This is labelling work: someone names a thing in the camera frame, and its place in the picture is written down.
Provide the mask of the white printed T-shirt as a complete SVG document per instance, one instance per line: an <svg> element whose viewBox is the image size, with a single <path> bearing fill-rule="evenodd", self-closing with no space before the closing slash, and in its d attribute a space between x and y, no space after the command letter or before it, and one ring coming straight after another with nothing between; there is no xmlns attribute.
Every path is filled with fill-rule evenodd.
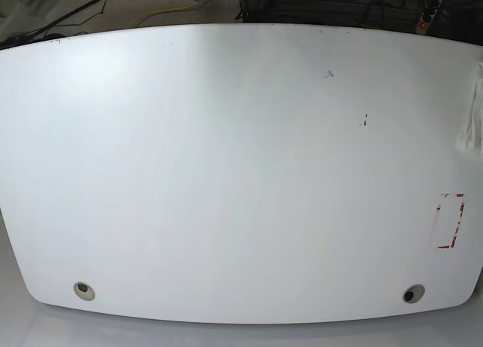
<svg viewBox="0 0 483 347"><path fill-rule="evenodd" d="M478 63L463 126L455 146L482 158L482 62Z"/></svg>

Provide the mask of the red tape rectangle marker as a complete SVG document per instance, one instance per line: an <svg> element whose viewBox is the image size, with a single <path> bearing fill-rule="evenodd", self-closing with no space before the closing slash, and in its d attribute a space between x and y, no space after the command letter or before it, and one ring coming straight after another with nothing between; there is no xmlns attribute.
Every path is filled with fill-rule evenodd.
<svg viewBox="0 0 483 347"><path fill-rule="evenodd" d="M435 212L432 244L437 250L454 248L460 229L466 196L463 193L441 195Z"/></svg>

